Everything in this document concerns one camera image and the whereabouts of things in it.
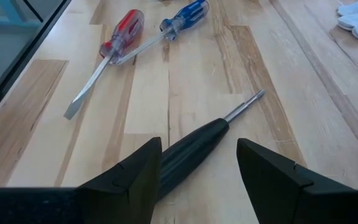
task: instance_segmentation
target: wooden workbench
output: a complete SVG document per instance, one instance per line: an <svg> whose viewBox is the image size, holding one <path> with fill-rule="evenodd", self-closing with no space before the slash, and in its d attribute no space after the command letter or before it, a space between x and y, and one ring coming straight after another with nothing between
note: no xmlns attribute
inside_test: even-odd
<svg viewBox="0 0 358 224"><path fill-rule="evenodd" d="M80 185L151 137L167 148L263 88L219 147L156 205L153 223L257 223L238 138L358 189L358 40L336 27L339 1L209 0L203 22L108 67L81 111L63 117L128 10L145 14L143 42L188 3L72 0L0 104L0 186Z"/></svg>

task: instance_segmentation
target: screwdriver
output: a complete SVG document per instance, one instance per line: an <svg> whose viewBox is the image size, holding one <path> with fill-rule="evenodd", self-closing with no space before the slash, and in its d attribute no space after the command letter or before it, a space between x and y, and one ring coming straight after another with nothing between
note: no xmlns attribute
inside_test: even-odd
<svg viewBox="0 0 358 224"><path fill-rule="evenodd" d="M107 64L115 64L117 60L124 55L125 49L135 41L136 37L141 35L143 26L144 15L137 9L130 10L124 18L122 18L114 29L111 40L100 46L99 53L104 59L80 93L68 106L64 114L65 118L72 119L74 117L80 109L82 102L85 101L86 96L89 94L91 87L96 83Z"/></svg>
<svg viewBox="0 0 358 224"><path fill-rule="evenodd" d="M224 118L215 119L198 128L162 153L158 200L164 198L202 163L229 131L229 124L265 92L260 90Z"/></svg>
<svg viewBox="0 0 358 224"><path fill-rule="evenodd" d="M160 30L162 32L159 35L153 37L137 49L133 50L131 53L120 58L116 65L123 64L163 38L175 40L180 31L194 26L198 21L205 17L208 10L209 4L205 0L197 0L185 6L173 17L173 19L164 19L162 21L160 24Z"/></svg>

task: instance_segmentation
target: red screwdriver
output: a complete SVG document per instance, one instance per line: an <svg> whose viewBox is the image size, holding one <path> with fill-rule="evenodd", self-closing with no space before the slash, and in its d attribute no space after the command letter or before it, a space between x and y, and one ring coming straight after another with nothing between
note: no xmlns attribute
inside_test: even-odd
<svg viewBox="0 0 358 224"><path fill-rule="evenodd" d="M140 36L143 31L144 15L137 9L130 10L124 18L118 23L111 40L105 42L100 46L99 53L104 58L94 71L92 77L88 80L84 88L75 97L75 99L68 106L64 117L72 119L77 111L80 109L82 102L90 92L91 87L96 83L107 64L115 64L118 59L124 56L125 49L127 49L135 38Z"/></svg>

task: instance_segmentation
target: black screwdriver handle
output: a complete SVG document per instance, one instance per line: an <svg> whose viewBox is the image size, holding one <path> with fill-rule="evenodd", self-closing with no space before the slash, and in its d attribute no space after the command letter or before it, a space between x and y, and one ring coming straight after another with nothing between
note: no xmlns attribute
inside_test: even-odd
<svg viewBox="0 0 358 224"><path fill-rule="evenodd" d="M193 131L162 153L160 200L200 165L229 130L229 123L218 118Z"/></svg>

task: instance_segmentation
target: blue screwdriver handle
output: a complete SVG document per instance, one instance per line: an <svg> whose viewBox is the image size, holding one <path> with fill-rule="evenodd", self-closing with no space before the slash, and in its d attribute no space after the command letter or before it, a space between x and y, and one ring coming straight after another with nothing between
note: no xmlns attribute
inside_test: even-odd
<svg viewBox="0 0 358 224"><path fill-rule="evenodd" d="M197 0L181 9L172 19L164 19L160 30L171 29L165 38L175 40L181 30L192 27L205 17L209 10L209 4L205 0Z"/></svg>

